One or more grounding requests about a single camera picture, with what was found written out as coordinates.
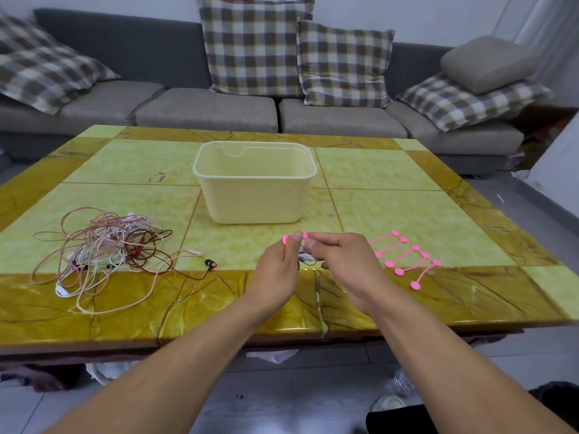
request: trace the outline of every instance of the black pants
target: black pants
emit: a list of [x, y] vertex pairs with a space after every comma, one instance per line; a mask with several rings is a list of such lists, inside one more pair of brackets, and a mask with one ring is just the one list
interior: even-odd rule
[[[550, 382], [529, 393], [579, 432], [579, 412], [577, 411], [579, 387], [569, 382]], [[438, 432], [424, 405], [368, 413], [366, 429], [368, 434], [382, 434], [387, 430], [403, 432], [402, 430], [409, 429], [420, 434]]]

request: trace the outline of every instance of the person's left arm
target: person's left arm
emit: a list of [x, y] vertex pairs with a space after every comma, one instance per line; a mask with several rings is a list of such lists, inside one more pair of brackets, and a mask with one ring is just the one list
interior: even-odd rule
[[207, 396], [251, 335], [292, 296], [302, 233], [259, 259], [245, 293], [158, 350], [46, 433], [188, 433]]

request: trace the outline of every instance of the container rim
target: container rim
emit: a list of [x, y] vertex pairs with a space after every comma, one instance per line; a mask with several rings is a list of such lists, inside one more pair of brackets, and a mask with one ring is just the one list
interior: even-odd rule
[[[206, 146], [211, 145], [212, 143], [239, 143], [239, 142], [243, 142], [243, 143], [255, 143], [257, 144], [262, 144], [262, 143], [275, 143], [276, 146], [280, 146], [280, 145], [290, 145], [290, 146], [299, 146], [300, 150], [304, 151], [306, 153], [306, 155], [309, 157], [309, 159], [312, 161], [312, 165], [314, 166], [314, 171], [312, 174], [309, 175], [305, 175], [305, 176], [237, 176], [237, 175], [228, 175], [228, 176], [222, 176], [222, 175], [206, 175], [206, 174], [202, 174], [197, 170], [197, 164], [199, 163], [199, 158], [201, 158], [201, 153], [203, 152], [203, 150], [205, 149]], [[195, 158], [195, 162], [193, 163], [193, 173], [201, 178], [209, 178], [209, 179], [289, 179], [289, 180], [305, 180], [305, 179], [310, 179], [315, 177], [315, 175], [318, 173], [318, 165], [315, 163], [314, 157], [312, 155], [312, 151], [310, 151], [308, 149], [307, 146], [301, 145], [300, 143], [292, 143], [292, 142], [269, 142], [269, 141], [263, 141], [263, 142], [252, 142], [252, 141], [244, 141], [244, 140], [240, 140], [240, 141], [235, 141], [235, 140], [213, 140], [211, 142], [205, 142], [200, 148], [199, 148], [199, 152], [197, 152], [197, 157]]]

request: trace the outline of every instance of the sofa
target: sofa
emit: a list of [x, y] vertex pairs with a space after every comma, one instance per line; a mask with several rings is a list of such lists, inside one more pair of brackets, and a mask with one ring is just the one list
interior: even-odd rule
[[[395, 101], [382, 108], [304, 106], [300, 99], [212, 93], [201, 24], [41, 8], [38, 23], [58, 41], [121, 75], [97, 83], [52, 116], [0, 96], [0, 147], [13, 160], [42, 158], [93, 124], [416, 138], [459, 174], [505, 164], [523, 134], [500, 120], [440, 132]], [[451, 48], [394, 42], [386, 71], [395, 97], [441, 70]]]

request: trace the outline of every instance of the pile of tangled cables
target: pile of tangled cables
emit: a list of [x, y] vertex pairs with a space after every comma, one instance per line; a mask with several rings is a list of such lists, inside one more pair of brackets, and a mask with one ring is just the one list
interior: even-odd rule
[[[65, 228], [68, 217], [85, 210], [97, 211], [99, 215], [90, 221], [88, 227], [68, 232]], [[60, 221], [60, 228], [61, 231], [41, 231], [34, 235], [41, 241], [62, 241], [62, 246], [46, 256], [34, 268], [31, 280], [37, 284], [56, 280], [56, 295], [63, 298], [76, 297], [76, 308], [82, 313], [100, 315], [135, 306], [149, 298], [155, 289], [157, 277], [167, 271], [177, 271], [187, 278], [202, 280], [212, 269], [209, 267], [200, 278], [178, 271], [174, 267], [176, 259], [200, 257], [203, 254], [189, 249], [178, 249], [170, 254], [160, 250], [163, 241], [173, 232], [162, 229], [147, 216], [133, 213], [119, 216], [98, 208], [81, 207], [64, 215]], [[58, 234], [62, 237], [48, 240], [39, 237], [45, 234]], [[55, 254], [59, 257], [56, 277], [37, 281], [36, 274], [40, 267]], [[106, 287], [111, 274], [119, 269], [153, 274], [155, 277], [147, 295], [134, 303], [109, 311], [95, 312], [85, 309], [82, 306], [83, 296], [97, 295]]]

